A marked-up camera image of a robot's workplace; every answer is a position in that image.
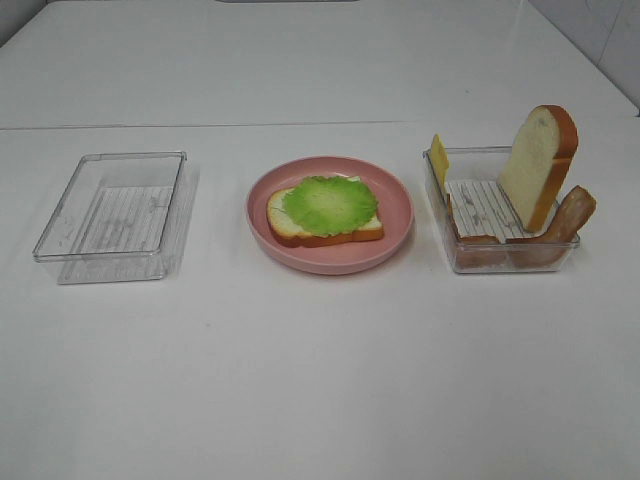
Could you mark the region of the clear left food container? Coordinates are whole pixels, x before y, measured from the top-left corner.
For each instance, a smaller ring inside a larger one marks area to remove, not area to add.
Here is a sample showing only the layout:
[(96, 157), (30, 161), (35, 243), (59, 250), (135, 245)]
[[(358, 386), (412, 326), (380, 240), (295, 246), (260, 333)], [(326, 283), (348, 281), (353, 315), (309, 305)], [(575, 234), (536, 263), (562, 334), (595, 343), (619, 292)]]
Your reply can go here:
[(183, 151), (85, 155), (33, 259), (59, 285), (171, 276), (182, 262), (198, 182)]

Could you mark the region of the yellow cheese slice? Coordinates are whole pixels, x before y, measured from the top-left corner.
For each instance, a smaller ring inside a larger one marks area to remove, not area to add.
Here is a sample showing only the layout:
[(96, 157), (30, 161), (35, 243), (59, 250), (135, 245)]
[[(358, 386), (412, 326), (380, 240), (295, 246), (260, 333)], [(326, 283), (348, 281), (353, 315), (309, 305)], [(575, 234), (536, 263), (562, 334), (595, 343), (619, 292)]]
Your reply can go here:
[(432, 138), (429, 157), (438, 185), (441, 191), (445, 192), (446, 174), (450, 164), (446, 148), (438, 134)]

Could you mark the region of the green lettuce leaf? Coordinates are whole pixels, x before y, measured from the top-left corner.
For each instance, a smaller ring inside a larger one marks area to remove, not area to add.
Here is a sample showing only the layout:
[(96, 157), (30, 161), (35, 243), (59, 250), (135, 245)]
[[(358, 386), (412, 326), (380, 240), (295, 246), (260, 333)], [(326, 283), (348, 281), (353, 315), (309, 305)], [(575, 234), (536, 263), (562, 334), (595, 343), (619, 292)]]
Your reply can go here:
[(383, 227), (378, 200), (359, 177), (308, 176), (276, 202), (294, 230), (329, 238)]

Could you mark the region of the pink round plate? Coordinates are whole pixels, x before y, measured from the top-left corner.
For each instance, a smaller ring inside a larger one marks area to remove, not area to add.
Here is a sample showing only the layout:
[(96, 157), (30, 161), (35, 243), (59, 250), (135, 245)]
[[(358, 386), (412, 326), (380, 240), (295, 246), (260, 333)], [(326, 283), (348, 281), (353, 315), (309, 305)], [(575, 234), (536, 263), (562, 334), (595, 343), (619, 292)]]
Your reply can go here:
[[(379, 201), (384, 237), (375, 241), (311, 248), (280, 244), (267, 220), (268, 199), (274, 192), (292, 187), (313, 175), (360, 177)], [(349, 157), (307, 157), (270, 170), (250, 190), (246, 212), (250, 229), (265, 253), (294, 269), (322, 275), (356, 273), (383, 263), (400, 250), (414, 224), (414, 207), (404, 184), (377, 165)]]

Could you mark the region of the white bread slice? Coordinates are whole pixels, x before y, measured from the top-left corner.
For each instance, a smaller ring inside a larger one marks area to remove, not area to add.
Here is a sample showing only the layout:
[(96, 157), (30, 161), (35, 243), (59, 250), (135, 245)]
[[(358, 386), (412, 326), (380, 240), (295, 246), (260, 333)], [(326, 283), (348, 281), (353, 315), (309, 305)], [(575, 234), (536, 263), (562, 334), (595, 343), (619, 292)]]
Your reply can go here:
[(378, 231), (360, 231), (352, 234), (341, 234), (329, 238), (299, 233), (294, 230), (293, 226), (288, 225), (288, 218), (276, 206), (276, 202), (280, 199), (280, 196), (285, 189), (273, 193), (269, 198), (266, 207), (269, 227), (276, 240), (284, 246), (315, 248), (351, 242), (376, 241), (384, 237), (384, 226)]

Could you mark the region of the clear food container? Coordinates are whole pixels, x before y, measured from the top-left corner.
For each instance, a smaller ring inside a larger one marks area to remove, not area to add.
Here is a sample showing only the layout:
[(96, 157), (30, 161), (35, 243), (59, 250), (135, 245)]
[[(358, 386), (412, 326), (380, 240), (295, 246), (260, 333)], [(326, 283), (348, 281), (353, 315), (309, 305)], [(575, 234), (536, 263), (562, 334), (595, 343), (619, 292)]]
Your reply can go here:
[(171, 276), (182, 262), (198, 182), (183, 151), (85, 155), (33, 259), (59, 285)]
[[(497, 274), (555, 272), (562, 268), (565, 260), (580, 246), (578, 235), (568, 244), (565, 254), (552, 265), (541, 268), (518, 268), (509, 258), (509, 249), (513, 245), (507, 239), (531, 238), (544, 233), (552, 221), (559, 203), (555, 202), (542, 230), (536, 233), (525, 231), (518, 215), (511, 206), (506, 194), (498, 184), (498, 176), (507, 163), (511, 153), (509, 146), (449, 148), (447, 150), (449, 169), (446, 174), (445, 188), (442, 192), (435, 178), (430, 151), (423, 152), (426, 162), (425, 186), (431, 207), (438, 225), (442, 242), (454, 272), (458, 274)], [(477, 268), (457, 272), (453, 267), (453, 233), (447, 215), (446, 195), (450, 194), (453, 203), (453, 216), (461, 236), (492, 235), (499, 242), (499, 248), (506, 253), (506, 261), (493, 268)]]

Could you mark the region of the upright bread slice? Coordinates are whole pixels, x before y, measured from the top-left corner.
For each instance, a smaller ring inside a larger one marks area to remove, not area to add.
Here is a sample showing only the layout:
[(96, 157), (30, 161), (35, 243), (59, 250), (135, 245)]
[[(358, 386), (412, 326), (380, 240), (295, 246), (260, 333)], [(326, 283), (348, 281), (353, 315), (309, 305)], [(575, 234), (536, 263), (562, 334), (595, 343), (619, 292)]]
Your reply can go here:
[(578, 144), (572, 117), (558, 105), (535, 107), (519, 128), (498, 184), (525, 231), (544, 226)]

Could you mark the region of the bacon strip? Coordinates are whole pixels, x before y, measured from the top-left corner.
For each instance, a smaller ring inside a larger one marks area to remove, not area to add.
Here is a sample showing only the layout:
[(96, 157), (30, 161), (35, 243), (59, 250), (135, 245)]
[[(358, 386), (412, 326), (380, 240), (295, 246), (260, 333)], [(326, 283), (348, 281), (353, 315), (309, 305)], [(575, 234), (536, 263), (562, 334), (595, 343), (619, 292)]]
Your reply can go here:
[(507, 239), (513, 245), (509, 258), (518, 268), (541, 268), (556, 263), (568, 244), (596, 210), (595, 198), (583, 187), (575, 186), (563, 199), (547, 230), (531, 238)]
[(453, 233), (453, 267), (457, 272), (477, 268), (493, 268), (506, 261), (506, 253), (500, 248), (499, 240), (492, 235), (461, 236), (453, 216), (450, 194), (446, 195), (447, 215)]

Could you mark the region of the clear right food container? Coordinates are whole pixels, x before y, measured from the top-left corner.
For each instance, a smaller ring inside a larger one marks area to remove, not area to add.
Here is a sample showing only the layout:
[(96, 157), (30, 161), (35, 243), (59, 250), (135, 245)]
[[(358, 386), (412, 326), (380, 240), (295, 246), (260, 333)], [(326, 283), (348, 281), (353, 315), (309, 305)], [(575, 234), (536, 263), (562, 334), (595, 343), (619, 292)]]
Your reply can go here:
[[(425, 186), (431, 207), (438, 225), (442, 242), (454, 272), (458, 274), (497, 274), (555, 272), (562, 268), (565, 260), (580, 246), (578, 235), (568, 244), (565, 254), (552, 265), (541, 268), (518, 268), (509, 258), (509, 249), (513, 245), (507, 239), (531, 238), (544, 233), (552, 221), (559, 203), (555, 202), (542, 230), (536, 233), (525, 231), (518, 215), (511, 206), (506, 194), (498, 184), (498, 176), (507, 163), (511, 153), (509, 146), (449, 148), (447, 150), (449, 169), (446, 174), (445, 188), (442, 192), (435, 178), (430, 151), (423, 152), (426, 162)], [(506, 253), (506, 261), (493, 268), (477, 268), (457, 272), (453, 267), (453, 233), (447, 215), (446, 195), (450, 194), (453, 203), (453, 216), (461, 236), (492, 235), (499, 242), (499, 248)]]

